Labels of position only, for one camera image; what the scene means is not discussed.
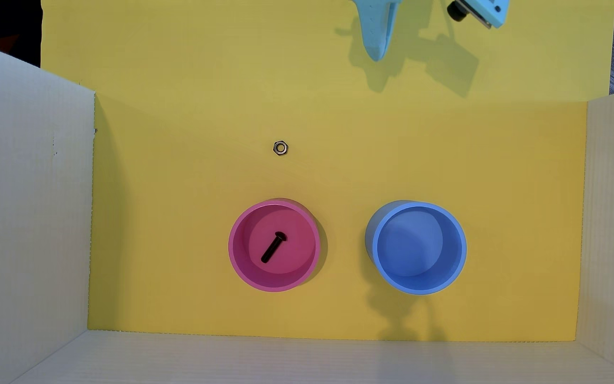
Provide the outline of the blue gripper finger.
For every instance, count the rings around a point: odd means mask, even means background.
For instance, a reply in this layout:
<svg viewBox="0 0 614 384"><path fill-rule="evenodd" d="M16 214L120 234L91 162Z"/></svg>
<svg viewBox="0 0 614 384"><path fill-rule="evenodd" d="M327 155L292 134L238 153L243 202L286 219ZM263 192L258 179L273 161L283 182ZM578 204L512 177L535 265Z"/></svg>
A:
<svg viewBox="0 0 614 384"><path fill-rule="evenodd" d="M403 1L388 1L388 15L386 23L386 52L388 51L393 36L398 9L402 2Z"/></svg>
<svg viewBox="0 0 614 384"><path fill-rule="evenodd" d="M382 60L394 30L394 1L353 1L360 19L362 42L374 62Z"/></svg>

